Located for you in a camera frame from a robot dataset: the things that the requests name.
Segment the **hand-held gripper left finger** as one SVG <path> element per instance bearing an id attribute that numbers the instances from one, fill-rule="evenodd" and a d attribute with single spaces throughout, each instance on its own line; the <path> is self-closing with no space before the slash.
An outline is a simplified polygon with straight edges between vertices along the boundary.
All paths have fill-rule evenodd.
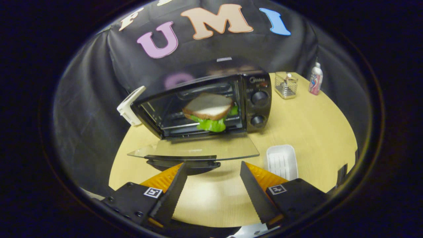
<path id="1" fill-rule="evenodd" d="M 137 225 L 164 228 L 172 219 L 187 169 L 186 163 L 180 163 L 141 184 L 128 182 L 101 203 Z"/>

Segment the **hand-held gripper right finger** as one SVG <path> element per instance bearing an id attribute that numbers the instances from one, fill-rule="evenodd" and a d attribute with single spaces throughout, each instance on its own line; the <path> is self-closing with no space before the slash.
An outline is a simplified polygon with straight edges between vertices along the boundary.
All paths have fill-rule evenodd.
<path id="1" fill-rule="evenodd" d="M 268 229 L 296 223 L 329 199 L 327 193 L 301 178 L 289 181 L 245 161 L 240 177 L 261 223 Z"/>

